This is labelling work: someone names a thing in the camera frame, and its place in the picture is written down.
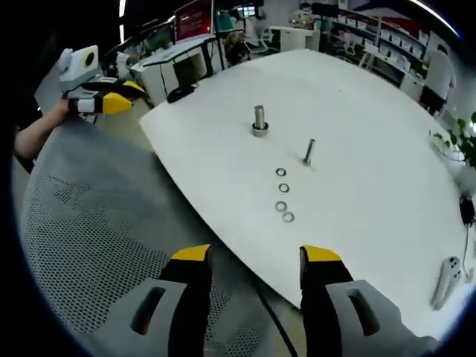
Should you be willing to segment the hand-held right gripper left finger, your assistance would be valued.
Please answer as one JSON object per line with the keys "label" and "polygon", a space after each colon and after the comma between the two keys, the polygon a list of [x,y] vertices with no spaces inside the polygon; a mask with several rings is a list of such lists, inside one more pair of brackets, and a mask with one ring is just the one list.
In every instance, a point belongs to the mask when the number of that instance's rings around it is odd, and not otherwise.
{"label": "hand-held right gripper left finger", "polygon": [[211,247],[184,248],[157,279],[146,279],[109,308],[91,337],[94,356],[202,356],[210,312]]}

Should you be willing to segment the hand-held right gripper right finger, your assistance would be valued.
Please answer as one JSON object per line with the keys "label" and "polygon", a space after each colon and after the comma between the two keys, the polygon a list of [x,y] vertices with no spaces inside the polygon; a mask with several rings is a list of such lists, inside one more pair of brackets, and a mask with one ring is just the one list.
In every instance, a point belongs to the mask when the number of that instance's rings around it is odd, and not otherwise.
{"label": "hand-held right gripper right finger", "polygon": [[300,289],[308,356],[430,356],[438,345],[414,335],[397,305],[354,280],[334,251],[300,247]]}

